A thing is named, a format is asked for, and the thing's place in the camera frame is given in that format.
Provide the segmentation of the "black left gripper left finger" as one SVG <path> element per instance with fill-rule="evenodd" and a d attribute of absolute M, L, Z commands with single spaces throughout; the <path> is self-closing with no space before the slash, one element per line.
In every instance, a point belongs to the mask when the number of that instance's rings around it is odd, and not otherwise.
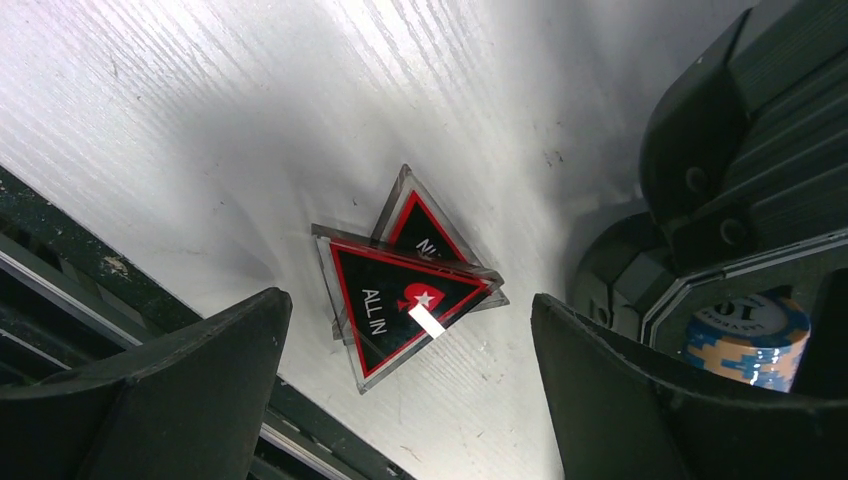
<path fill-rule="evenodd" d="M 5 479 L 243 479 L 292 301 L 271 287 L 128 351 L 1 391 Z"/>

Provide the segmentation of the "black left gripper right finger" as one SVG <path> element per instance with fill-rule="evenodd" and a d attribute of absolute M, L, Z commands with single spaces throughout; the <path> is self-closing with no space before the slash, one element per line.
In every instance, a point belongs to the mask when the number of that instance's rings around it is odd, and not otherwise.
<path fill-rule="evenodd" d="M 539 293 L 530 320 L 568 479 L 843 479 L 847 402 L 695 368 Z"/>

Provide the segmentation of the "orange-blue chip stack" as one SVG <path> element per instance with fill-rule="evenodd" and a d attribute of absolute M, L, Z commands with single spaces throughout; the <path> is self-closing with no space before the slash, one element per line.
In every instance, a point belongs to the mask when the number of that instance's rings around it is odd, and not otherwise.
<path fill-rule="evenodd" d="M 751 294 L 695 312 L 681 357 L 713 374 L 787 393 L 810 336 L 811 320 L 795 301 Z"/>

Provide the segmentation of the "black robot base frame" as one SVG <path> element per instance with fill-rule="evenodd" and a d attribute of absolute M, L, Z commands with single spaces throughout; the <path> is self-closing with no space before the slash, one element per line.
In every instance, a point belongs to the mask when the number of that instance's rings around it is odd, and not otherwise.
<path fill-rule="evenodd" d="M 5 479 L 403 479 L 277 375 L 292 302 L 204 318 L 1 174 Z"/>

